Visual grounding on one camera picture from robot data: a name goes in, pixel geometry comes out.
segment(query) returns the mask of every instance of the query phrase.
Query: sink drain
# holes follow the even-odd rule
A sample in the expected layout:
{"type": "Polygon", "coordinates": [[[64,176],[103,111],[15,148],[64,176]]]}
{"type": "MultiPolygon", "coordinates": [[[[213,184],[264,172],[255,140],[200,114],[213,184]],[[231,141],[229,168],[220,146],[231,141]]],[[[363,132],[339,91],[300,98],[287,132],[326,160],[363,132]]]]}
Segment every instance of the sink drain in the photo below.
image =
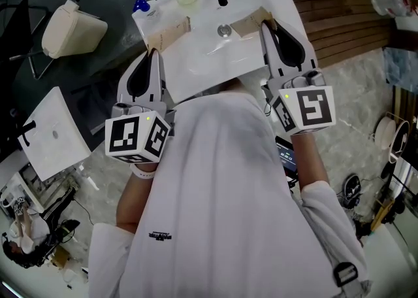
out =
{"type": "Polygon", "coordinates": [[[229,37],[232,32],[233,30],[231,29],[229,25],[223,24],[223,25],[219,25],[219,27],[217,28],[217,34],[223,38],[229,37]]]}

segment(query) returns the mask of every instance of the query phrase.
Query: black buckle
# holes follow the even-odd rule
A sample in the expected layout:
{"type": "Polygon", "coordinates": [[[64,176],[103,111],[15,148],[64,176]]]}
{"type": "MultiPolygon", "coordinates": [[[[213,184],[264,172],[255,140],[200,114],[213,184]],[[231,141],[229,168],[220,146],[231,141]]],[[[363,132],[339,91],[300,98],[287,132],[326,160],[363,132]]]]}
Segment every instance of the black buckle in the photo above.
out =
{"type": "Polygon", "coordinates": [[[342,262],[334,269],[334,278],[339,288],[357,279],[357,277],[359,277],[359,272],[355,265],[350,262],[342,262]]]}

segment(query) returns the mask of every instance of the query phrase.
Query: smartphone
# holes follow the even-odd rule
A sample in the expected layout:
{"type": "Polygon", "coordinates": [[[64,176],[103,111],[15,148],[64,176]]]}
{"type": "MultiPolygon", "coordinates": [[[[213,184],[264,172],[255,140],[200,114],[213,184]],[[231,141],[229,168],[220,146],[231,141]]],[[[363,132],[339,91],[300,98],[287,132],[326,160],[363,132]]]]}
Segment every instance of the smartphone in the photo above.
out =
{"type": "Polygon", "coordinates": [[[292,178],[293,180],[298,180],[298,171],[296,168],[296,158],[295,152],[293,151],[293,145],[285,139],[276,137],[276,146],[279,150],[281,163],[285,169],[286,176],[292,178]]]}

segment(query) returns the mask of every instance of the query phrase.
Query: person in white shirt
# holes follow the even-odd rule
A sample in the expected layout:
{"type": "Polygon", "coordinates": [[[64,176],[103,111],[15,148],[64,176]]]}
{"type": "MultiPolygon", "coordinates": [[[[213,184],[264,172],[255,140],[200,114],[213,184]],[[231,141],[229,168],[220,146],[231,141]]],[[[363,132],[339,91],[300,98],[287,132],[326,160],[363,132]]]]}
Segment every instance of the person in white shirt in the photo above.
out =
{"type": "MultiPolygon", "coordinates": [[[[98,223],[89,296],[332,297],[333,266],[291,197],[275,134],[256,100],[228,91],[176,107],[153,179],[130,177],[116,226],[98,223]]],[[[304,211],[327,245],[368,279],[355,232],[312,134],[292,137],[304,211]]]]}
{"type": "Polygon", "coordinates": [[[28,256],[35,252],[37,246],[41,245],[47,236],[55,231],[58,227],[62,230],[60,235],[70,233],[79,222],[76,220],[66,220],[64,224],[59,225],[58,220],[61,213],[74,199],[74,194],[79,189],[78,185],[71,184],[63,197],[57,199],[47,210],[41,214],[28,214],[28,204],[22,205],[23,227],[21,218],[16,215],[16,224],[19,232],[19,244],[14,241],[5,241],[3,243],[3,251],[6,256],[19,265],[25,263],[28,256]]]}

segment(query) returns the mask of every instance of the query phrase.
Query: shirt sleeve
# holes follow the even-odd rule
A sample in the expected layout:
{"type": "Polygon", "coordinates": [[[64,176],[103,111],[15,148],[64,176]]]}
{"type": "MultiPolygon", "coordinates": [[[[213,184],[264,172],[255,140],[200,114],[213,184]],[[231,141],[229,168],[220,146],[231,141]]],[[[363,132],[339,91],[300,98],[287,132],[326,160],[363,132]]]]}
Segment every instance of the shirt sleeve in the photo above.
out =
{"type": "Polygon", "coordinates": [[[306,214],[317,225],[334,253],[356,266],[361,282],[368,280],[363,249],[335,191],[328,183],[318,181],[305,186],[300,196],[306,214]]]}
{"type": "Polygon", "coordinates": [[[133,237],[107,223],[94,225],[89,251],[89,298],[119,297],[119,281],[133,237]]]}
{"type": "Polygon", "coordinates": [[[24,232],[23,237],[20,239],[20,248],[25,254],[30,254],[35,249],[35,244],[31,238],[29,238],[24,232]]]}

